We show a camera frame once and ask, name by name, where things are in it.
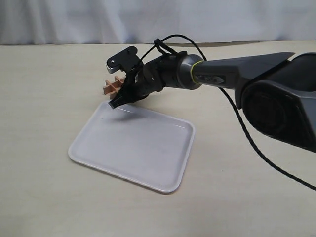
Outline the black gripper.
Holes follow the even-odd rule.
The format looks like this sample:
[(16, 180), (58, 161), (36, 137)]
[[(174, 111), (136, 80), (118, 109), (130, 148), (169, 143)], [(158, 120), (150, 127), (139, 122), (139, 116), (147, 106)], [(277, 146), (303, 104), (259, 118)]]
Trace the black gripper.
[(124, 86), (108, 103), (112, 109), (133, 103), (165, 87), (182, 88), (177, 69), (180, 59), (175, 56), (160, 56), (141, 65), (126, 75)]

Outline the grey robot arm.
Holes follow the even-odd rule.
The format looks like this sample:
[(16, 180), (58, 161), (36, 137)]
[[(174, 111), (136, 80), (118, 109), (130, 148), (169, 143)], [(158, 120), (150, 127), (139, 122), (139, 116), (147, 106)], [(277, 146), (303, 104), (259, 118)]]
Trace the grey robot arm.
[(166, 87), (195, 90), (202, 85), (231, 89), (235, 105), (259, 132), (316, 150), (316, 55), (292, 52), (204, 61), (184, 51), (142, 63), (131, 50), (107, 61), (109, 72), (125, 72), (112, 108), (146, 98)]

